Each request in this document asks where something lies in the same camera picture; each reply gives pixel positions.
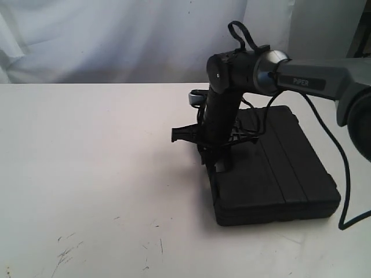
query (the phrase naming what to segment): white table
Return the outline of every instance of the white table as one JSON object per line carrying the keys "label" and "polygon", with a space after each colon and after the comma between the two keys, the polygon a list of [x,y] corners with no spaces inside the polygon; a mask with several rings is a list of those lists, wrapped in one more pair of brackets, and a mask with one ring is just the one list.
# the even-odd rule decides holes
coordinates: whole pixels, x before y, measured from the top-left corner
{"label": "white table", "polygon": [[[195,147],[170,142],[195,122],[207,84],[0,85],[0,277],[369,277],[371,219],[223,228]],[[246,94],[258,107],[268,98]],[[349,216],[371,207],[370,164],[314,99],[347,152]],[[337,149],[304,100],[282,95],[344,196]]]}

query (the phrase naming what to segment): white backdrop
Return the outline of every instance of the white backdrop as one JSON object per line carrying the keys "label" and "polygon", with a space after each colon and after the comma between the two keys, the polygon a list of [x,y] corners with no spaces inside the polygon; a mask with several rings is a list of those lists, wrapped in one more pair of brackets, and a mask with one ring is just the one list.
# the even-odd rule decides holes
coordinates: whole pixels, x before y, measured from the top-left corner
{"label": "white backdrop", "polygon": [[[314,2],[316,9],[300,16]],[[0,0],[0,82],[204,82],[208,57],[237,46],[230,21],[243,21],[258,44],[287,51],[302,30],[330,12],[330,20],[348,28],[322,44],[331,49],[342,38],[346,51],[336,56],[345,57],[365,0],[352,1],[349,17],[342,2],[350,1]],[[305,31],[306,42],[318,39],[318,30]],[[301,45],[293,53],[307,50]]]}

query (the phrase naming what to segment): white tabletop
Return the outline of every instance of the white tabletop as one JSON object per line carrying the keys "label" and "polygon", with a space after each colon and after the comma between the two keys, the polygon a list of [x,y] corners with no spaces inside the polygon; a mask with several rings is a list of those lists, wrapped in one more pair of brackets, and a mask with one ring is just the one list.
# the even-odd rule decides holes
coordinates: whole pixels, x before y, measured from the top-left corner
{"label": "white tabletop", "polygon": [[[0,277],[369,277],[371,219],[223,228],[194,145],[207,84],[0,85]],[[246,94],[258,107],[268,98]],[[371,207],[370,164],[313,98],[351,165],[349,216]],[[344,196],[344,167],[301,97],[286,104]]]}

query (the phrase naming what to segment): black plastic case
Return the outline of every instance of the black plastic case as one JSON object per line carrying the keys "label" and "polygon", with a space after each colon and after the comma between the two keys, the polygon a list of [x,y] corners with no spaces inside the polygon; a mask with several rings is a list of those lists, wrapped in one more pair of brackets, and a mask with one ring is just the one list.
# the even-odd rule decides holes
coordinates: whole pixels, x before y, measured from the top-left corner
{"label": "black plastic case", "polygon": [[[263,116],[263,109],[257,109]],[[251,109],[239,110],[253,129]],[[332,177],[286,106],[271,107],[267,132],[257,144],[231,148],[234,167],[209,170],[217,223],[221,226],[330,217],[340,203]]]}

